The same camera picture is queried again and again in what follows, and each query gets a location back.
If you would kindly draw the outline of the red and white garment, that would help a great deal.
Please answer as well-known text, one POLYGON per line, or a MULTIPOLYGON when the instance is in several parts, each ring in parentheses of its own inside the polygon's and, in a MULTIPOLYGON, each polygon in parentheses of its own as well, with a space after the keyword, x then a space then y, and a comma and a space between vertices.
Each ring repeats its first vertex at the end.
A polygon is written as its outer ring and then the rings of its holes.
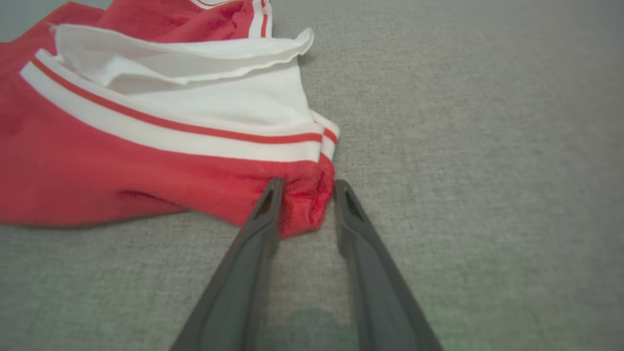
POLYGON ((312 29, 272 26, 270 0, 68 2, 0 42, 0 224, 242 225, 283 178, 281 237, 318 230, 340 131, 303 89, 312 29))

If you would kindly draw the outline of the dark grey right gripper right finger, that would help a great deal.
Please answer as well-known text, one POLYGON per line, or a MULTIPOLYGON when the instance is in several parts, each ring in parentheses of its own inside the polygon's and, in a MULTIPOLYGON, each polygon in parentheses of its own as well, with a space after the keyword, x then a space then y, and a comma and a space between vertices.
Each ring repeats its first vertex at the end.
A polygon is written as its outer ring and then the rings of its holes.
POLYGON ((347 181, 335 182, 334 202, 359 351, 444 351, 347 181))

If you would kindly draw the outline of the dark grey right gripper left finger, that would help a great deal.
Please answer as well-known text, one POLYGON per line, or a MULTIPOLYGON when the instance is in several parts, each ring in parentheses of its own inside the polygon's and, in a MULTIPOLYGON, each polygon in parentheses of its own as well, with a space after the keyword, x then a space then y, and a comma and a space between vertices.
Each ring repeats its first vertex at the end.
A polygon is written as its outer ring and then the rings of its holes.
POLYGON ((169 351, 258 351, 284 187, 268 182, 169 351))

